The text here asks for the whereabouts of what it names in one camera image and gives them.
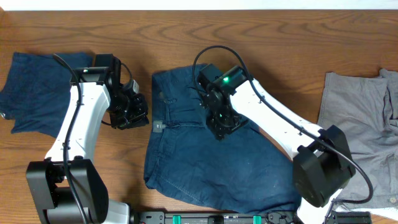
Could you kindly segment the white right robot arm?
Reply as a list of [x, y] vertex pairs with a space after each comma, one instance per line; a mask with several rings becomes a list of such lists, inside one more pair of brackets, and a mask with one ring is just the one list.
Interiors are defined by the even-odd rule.
[[263, 129], [293, 162], [293, 183], [302, 197], [297, 217], [302, 223], [336, 223], [333, 201], [355, 175], [346, 136], [336, 126], [313, 124], [249, 80], [235, 66], [223, 73], [213, 64], [199, 71], [206, 124], [217, 140], [249, 121]]

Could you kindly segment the dark blue denim shorts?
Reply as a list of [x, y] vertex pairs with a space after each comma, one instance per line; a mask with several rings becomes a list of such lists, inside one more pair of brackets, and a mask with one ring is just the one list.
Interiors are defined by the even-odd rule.
[[296, 210], [292, 163], [248, 123], [224, 140], [206, 125], [192, 79], [198, 67], [152, 76], [152, 132], [144, 180], [149, 189], [194, 205], [239, 213]]

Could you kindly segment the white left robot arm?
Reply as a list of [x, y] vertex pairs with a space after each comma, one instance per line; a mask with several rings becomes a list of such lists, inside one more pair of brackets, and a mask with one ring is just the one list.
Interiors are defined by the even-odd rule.
[[105, 113], [114, 129], [148, 124], [147, 104], [119, 68], [73, 71], [70, 102], [58, 136], [44, 160], [32, 161], [28, 186], [41, 223], [130, 223], [130, 206], [109, 198], [94, 166], [95, 146]]

